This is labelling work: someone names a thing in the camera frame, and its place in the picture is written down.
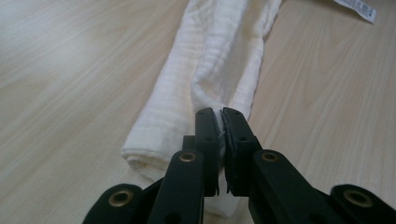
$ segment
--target table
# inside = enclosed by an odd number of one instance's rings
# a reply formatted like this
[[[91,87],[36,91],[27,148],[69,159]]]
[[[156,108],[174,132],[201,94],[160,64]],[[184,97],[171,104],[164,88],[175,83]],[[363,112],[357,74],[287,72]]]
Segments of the table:
[[[331,0],[282,4],[249,124],[317,189],[396,207],[396,2],[374,24]],[[100,194],[149,183],[120,149],[172,47],[186,0],[0,1],[0,220],[81,223]],[[243,199],[232,217],[251,223]]]

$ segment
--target black object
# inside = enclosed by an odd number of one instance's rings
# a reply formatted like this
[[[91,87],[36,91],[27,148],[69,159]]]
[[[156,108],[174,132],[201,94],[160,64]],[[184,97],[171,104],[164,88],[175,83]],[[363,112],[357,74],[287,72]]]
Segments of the black object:
[[[184,137],[163,179],[144,190],[108,189],[84,223],[202,223],[223,163],[227,192],[249,197],[255,223],[396,223],[396,211],[366,189],[341,185],[330,196],[314,189],[281,153],[262,149],[239,111],[225,107],[222,119],[224,132],[211,108],[198,111],[195,136]]]

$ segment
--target wooden table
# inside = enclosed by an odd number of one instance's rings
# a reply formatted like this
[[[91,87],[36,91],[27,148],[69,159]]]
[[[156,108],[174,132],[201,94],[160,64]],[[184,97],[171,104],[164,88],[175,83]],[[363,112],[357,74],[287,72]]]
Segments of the wooden table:
[[[362,186],[396,207],[396,2],[375,24],[331,0],[288,0],[249,123],[316,188]],[[0,1],[0,222],[80,223],[120,157],[186,0]],[[252,222],[247,200],[228,219]]]

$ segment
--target white towel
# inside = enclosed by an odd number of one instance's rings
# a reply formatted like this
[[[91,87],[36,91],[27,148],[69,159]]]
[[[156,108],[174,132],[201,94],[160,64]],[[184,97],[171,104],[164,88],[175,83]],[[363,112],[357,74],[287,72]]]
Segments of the white towel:
[[[194,114],[224,106],[250,113],[262,64],[263,37],[281,0],[190,0],[174,46],[121,155],[141,175],[163,177],[184,135],[194,135]],[[205,199],[205,209],[229,217],[238,199]]]

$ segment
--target tag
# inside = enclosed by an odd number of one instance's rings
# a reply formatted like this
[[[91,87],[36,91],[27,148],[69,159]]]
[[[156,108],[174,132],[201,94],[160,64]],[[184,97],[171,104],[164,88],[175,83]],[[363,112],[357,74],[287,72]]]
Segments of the tag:
[[[333,0],[344,7],[349,7],[359,13],[365,20],[374,23],[376,11],[361,0]]]

